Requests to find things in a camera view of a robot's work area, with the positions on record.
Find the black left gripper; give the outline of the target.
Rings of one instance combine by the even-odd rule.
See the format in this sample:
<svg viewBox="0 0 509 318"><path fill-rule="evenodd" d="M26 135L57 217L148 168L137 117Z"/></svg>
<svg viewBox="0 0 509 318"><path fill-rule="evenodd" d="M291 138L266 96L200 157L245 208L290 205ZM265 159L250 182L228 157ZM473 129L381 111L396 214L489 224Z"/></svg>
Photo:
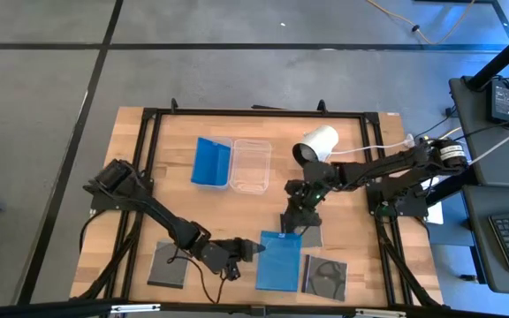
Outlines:
<svg viewBox="0 0 509 318"><path fill-rule="evenodd" d="M194 256L214 274L238 274L238 263L252 262L266 246L246 238L208 240L199 237L194 243Z"/></svg>

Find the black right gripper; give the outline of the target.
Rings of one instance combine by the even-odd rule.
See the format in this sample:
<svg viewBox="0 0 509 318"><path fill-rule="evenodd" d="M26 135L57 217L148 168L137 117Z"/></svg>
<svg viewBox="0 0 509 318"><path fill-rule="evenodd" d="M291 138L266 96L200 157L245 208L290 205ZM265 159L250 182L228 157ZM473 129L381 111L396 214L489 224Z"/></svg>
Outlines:
<svg viewBox="0 0 509 318"><path fill-rule="evenodd" d="M283 233L294 233L299 226L296 214L310 214L315 212L317 204L323 200L324 184L321 182L309 182L304 180L288 180L285 184L288 194L287 207L284 214L280 215L280 226ZM303 220L302 233L310 227L318 227L322 224L322 218L314 213Z"/></svg>

